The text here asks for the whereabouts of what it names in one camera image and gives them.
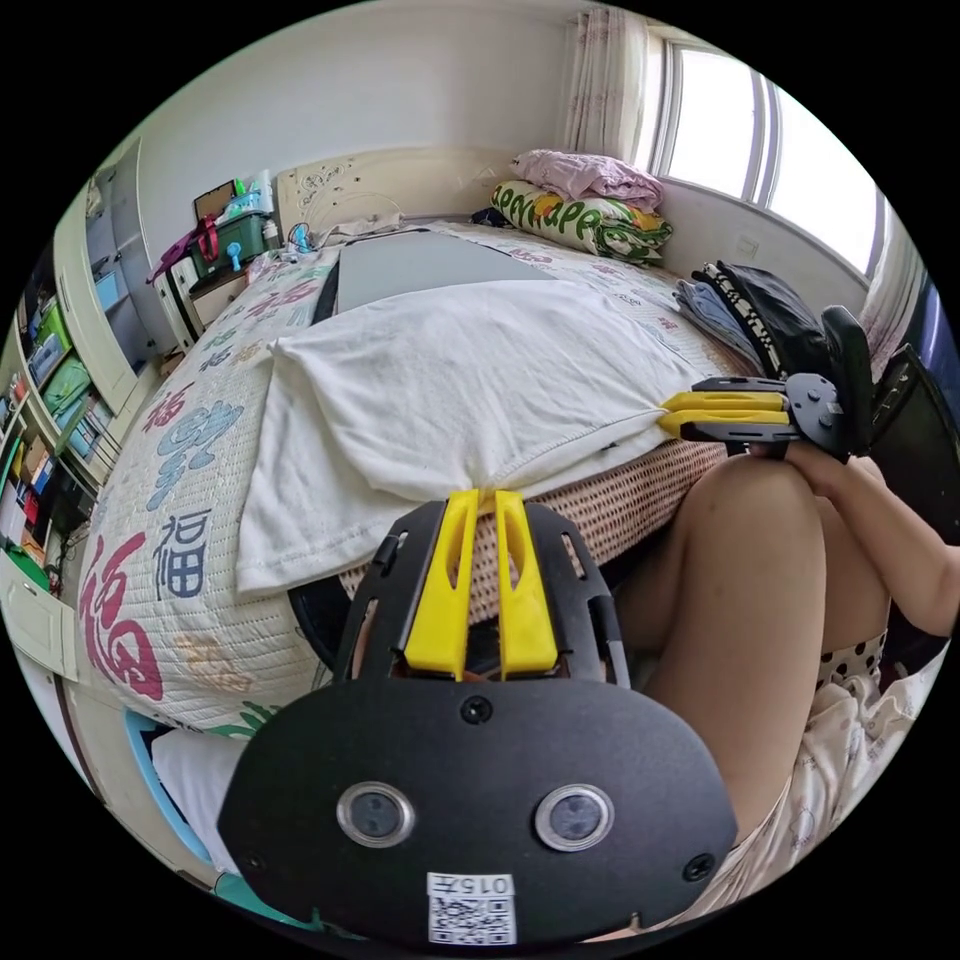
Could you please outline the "person's right hand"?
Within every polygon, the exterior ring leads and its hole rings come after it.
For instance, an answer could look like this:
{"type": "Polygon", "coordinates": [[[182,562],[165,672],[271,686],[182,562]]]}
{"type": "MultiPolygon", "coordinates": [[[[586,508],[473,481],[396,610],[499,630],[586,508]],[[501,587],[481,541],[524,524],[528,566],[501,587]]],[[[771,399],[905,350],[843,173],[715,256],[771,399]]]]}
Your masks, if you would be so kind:
{"type": "Polygon", "coordinates": [[[750,453],[757,457],[779,457],[796,468],[813,492],[834,506],[848,504],[872,486],[886,487],[886,481],[869,457],[851,457],[845,462],[828,455],[805,441],[793,441],[782,448],[751,444],[750,453]]]}

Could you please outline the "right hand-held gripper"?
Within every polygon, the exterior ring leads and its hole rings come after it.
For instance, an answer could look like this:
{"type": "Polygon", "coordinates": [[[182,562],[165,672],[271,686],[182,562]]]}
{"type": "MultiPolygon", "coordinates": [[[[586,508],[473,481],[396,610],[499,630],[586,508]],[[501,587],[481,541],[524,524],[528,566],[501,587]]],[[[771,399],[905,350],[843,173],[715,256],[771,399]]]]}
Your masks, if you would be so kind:
{"type": "Polygon", "coordinates": [[[713,377],[674,396],[659,427],[679,440],[720,443],[731,454],[751,444],[782,448],[805,441],[842,457],[842,407],[835,386],[817,374],[786,380],[713,377]]]}

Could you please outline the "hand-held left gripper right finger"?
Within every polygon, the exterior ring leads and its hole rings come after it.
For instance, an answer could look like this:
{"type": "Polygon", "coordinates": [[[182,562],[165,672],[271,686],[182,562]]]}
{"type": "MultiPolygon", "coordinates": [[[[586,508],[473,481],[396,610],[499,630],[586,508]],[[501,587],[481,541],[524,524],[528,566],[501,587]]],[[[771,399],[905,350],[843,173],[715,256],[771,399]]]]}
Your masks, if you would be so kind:
{"type": "Polygon", "coordinates": [[[548,675],[559,654],[525,502],[518,493],[499,490],[494,509],[500,676],[548,675]]]}

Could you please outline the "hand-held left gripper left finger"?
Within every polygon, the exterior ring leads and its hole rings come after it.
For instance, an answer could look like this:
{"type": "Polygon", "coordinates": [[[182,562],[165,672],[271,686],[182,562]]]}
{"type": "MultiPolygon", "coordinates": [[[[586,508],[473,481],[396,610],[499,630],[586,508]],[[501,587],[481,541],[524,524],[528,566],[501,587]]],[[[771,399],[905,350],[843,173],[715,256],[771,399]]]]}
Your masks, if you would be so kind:
{"type": "Polygon", "coordinates": [[[477,515],[476,490],[454,493],[444,506],[404,648],[414,673],[464,678],[477,515]]]}

